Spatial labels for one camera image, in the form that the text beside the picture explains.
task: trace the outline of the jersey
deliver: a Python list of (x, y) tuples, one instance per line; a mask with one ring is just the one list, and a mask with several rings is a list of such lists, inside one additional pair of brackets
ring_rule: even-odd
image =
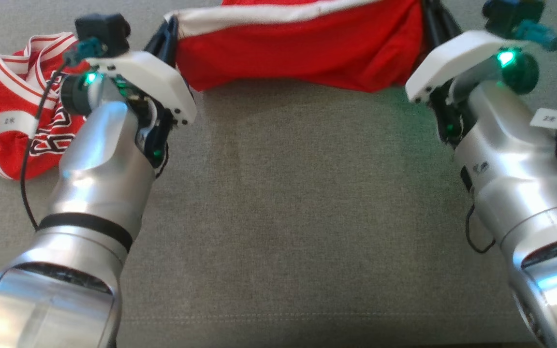
[(80, 73), (87, 65), (64, 69), (48, 93), (38, 122), (35, 114), (47, 82), (62, 64), (62, 53), (77, 42), (72, 33), (31, 37), (27, 47), (13, 55), (0, 55), (0, 176), (18, 180), (29, 136), (27, 178), (55, 167), (84, 123), (70, 115), (59, 97), (66, 73)]
[(423, 41), (418, 0), (223, 0), (165, 18), (195, 90), (298, 79), (374, 92), (407, 82)]

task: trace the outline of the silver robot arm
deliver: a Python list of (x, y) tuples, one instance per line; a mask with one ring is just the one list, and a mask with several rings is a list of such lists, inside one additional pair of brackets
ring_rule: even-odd
[(110, 81), (60, 161), (33, 245), (0, 272), (0, 347), (110, 347), (119, 276), (141, 227), (154, 169), (137, 116)]
[[(537, 81), (535, 61), (519, 61), (521, 48), (529, 39), (553, 50), (557, 36), (535, 24), (538, 18), (522, 18), (542, 12), (540, 1), (488, 1), (488, 30), (466, 33), (448, 13), (440, 15), (446, 10), (438, 1), (427, 2), (433, 4), (425, 6), (429, 41), (436, 48), (407, 82), (408, 98), (435, 111), (478, 221), (502, 250), (526, 326), (542, 346), (557, 348), (556, 142), (551, 130), (530, 125), (535, 114), (517, 95)], [(437, 22), (431, 20), (436, 15)], [(449, 28), (455, 35), (445, 37)]]
[(119, 276), (163, 159), (155, 151), (177, 121), (194, 120), (186, 83), (151, 53), (90, 61), (91, 72), (62, 82), (62, 96), (91, 113), (60, 160), (31, 247), (0, 271), (0, 347), (114, 348)]
[(548, 130), (504, 84), (469, 97), (477, 121), (455, 150), (475, 214), (509, 269), (519, 311), (537, 341), (557, 348), (557, 159)]

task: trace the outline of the gray fabric surface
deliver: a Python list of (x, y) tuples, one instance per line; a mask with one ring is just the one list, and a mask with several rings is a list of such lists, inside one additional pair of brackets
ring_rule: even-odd
[[(141, 48), (161, 14), (216, 3), (0, 0), (0, 53), (90, 11), (122, 12)], [(447, 4), (465, 29), (484, 23), (481, 1)], [(557, 27), (557, 1), (544, 22)], [(555, 106), (557, 63), (538, 53), (527, 99)], [(243, 81), (195, 97), (122, 275), (120, 348), (528, 340), (500, 252), (464, 240), (469, 201), (433, 115), (402, 90)], [(28, 184), (38, 216), (55, 181)], [(17, 183), (0, 179), (0, 267), (30, 240)]]

